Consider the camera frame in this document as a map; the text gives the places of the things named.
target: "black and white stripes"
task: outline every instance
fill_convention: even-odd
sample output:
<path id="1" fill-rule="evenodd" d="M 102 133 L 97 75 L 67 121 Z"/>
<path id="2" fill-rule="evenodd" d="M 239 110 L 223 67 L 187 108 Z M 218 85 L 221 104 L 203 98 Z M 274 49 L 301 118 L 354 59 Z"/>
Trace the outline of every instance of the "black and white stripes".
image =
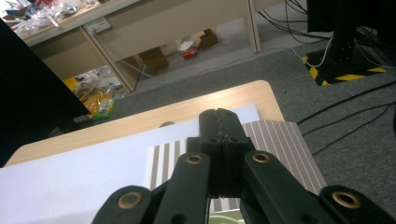
<path id="1" fill-rule="evenodd" d="M 326 183 L 309 152 L 304 139 L 293 122 L 258 120 L 243 125 L 245 133 L 258 150 L 274 154 L 307 190 L 319 194 Z M 155 189 L 168 180 L 177 158 L 186 152 L 186 140 L 149 149 L 152 162 L 148 165 L 147 186 Z M 210 213 L 239 209 L 239 199 L 216 199 Z"/>

